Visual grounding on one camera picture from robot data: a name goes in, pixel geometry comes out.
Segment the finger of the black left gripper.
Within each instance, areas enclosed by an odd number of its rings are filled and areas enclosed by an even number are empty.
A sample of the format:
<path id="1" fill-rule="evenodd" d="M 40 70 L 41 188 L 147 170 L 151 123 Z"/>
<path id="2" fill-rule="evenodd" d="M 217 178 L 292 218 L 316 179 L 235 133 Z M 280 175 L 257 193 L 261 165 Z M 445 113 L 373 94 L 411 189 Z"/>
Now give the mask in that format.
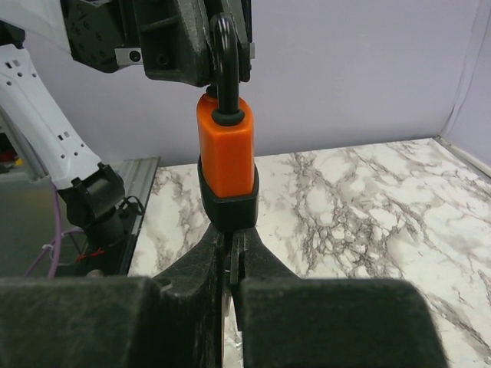
<path id="1" fill-rule="evenodd" d="M 231 0 L 229 12 L 236 27 L 239 50 L 239 78 L 247 83 L 251 78 L 252 62 L 254 58 L 254 44 L 252 40 L 252 1 Z"/>
<path id="2" fill-rule="evenodd" d="M 210 20 L 217 1 L 141 1 L 140 48 L 145 75 L 205 87 L 214 81 Z"/>

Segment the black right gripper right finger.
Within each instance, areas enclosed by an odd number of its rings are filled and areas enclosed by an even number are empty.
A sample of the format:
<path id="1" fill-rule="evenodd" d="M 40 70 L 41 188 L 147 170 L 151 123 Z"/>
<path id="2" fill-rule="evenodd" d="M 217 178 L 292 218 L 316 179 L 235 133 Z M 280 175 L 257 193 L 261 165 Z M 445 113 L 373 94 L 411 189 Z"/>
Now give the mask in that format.
<path id="1" fill-rule="evenodd" d="M 421 293 L 391 278 L 300 278 L 245 232 L 232 289 L 247 367 L 445 367 Z"/>

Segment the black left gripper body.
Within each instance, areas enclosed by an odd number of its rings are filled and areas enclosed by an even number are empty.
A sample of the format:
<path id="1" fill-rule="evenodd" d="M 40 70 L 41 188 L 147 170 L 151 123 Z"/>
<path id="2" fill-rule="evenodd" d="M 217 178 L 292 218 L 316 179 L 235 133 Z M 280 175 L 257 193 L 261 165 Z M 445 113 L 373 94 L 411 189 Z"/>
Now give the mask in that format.
<path id="1" fill-rule="evenodd" d="M 62 1 L 61 10 L 77 62 L 104 73 L 131 65 L 175 66 L 175 1 Z"/>

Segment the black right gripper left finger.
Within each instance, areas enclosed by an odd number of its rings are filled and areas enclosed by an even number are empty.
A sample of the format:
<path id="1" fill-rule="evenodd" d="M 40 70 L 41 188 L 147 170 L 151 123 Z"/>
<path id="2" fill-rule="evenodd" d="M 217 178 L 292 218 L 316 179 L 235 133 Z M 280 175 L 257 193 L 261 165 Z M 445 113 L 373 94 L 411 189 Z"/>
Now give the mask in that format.
<path id="1" fill-rule="evenodd" d="M 225 236 L 155 277 L 4 278 L 3 367 L 221 367 Z"/>

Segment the orange black padlock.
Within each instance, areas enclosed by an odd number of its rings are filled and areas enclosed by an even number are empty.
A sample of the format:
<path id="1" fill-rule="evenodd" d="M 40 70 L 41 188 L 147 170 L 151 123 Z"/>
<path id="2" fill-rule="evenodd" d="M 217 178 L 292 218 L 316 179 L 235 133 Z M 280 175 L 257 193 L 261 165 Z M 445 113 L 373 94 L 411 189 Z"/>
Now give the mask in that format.
<path id="1" fill-rule="evenodd" d="M 196 106 L 203 207 L 221 232 L 255 226 L 259 174 L 254 161 L 254 116 L 239 96 L 239 45 L 232 17 L 212 21 L 216 92 Z"/>

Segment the black keys of orange padlock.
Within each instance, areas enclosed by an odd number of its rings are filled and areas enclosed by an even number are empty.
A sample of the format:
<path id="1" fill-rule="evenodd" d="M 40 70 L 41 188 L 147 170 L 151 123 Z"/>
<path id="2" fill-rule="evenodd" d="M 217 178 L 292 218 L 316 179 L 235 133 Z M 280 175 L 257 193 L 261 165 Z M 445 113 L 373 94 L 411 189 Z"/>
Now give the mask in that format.
<path id="1" fill-rule="evenodd" d="M 245 277 L 245 232 L 234 232 L 229 236 L 229 283 L 232 289 L 238 289 Z"/>

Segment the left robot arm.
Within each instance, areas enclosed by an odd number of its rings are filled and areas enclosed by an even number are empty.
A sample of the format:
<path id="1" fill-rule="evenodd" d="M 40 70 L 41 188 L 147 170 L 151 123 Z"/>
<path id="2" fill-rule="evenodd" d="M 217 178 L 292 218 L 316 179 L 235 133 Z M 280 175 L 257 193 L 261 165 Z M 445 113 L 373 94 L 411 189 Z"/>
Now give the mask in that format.
<path id="1" fill-rule="evenodd" d="M 41 160 L 68 221 L 97 247 L 123 237 L 116 206 L 123 180 L 74 130 L 24 46 L 32 32 L 90 68 L 140 65 L 156 81 L 216 85 L 221 113 L 235 113 L 250 78 L 248 1 L 3 1 L 1 108 Z"/>

